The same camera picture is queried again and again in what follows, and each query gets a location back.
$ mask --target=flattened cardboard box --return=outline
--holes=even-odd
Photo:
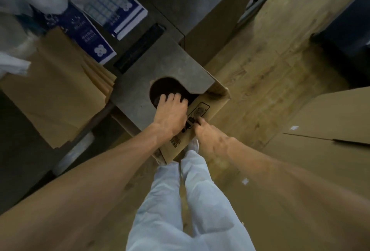
[[[174,136],[153,154],[158,162],[162,164],[170,163],[195,137],[192,128],[196,117],[202,117],[209,121],[231,99],[229,90],[214,77],[212,78],[215,80],[214,84],[204,94],[199,95],[188,107],[188,119],[182,132]],[[140,133],[139,128],[120,110],[116,109],[112,116],[131,136]]]

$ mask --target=hand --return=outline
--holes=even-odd
[[[210,154],[224,155],[225,143],[229,137],[217,127],[209,125],[204,118],[199,117],[197,120],[194,129],[202,148]]]
[[[160,127],[164,134],[165,141],[169,141],[173,136],[177,135],[185,126],[187,120],[188,101],[183,99],[180,102],[181,95],[179,93],[169,94],[166,100],[166,95],[162,94],[160,102],[155,113],[153,124]]]

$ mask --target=stack of cardboard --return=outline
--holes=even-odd
[[[8,74],[4,93],[53,148],[72,141],[113,91],[116,76],[57,27],[41,38],[26,77]]]

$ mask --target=white flower logo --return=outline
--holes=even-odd
[[[123,11],[129,11],[130,8],[132,8],[132,3],[130,2],[125,3],[125,5],[122,8],[123,8]]]
[[[102,44],[99,44],[98,47],[94,49],[94,52],[99,56],[102,57],[103,54],[107,52],[107,50],[104,48]]]

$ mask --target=person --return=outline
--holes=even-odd
[[[118,202],[135,171],[187,120],[187,100],[162,95],[154,121],[131,140],[50,182],[0,216],[1,250],[80,250]],[[199,118],[201,147],[228,159],[338,249],[368,249],[370,202],[294,165],[268,157]],[[193,236],[182,231],[178,163],[161,165],[137,211],[127,250],[254,250],[231,204],[212,182],[196,140],[181,161]]]

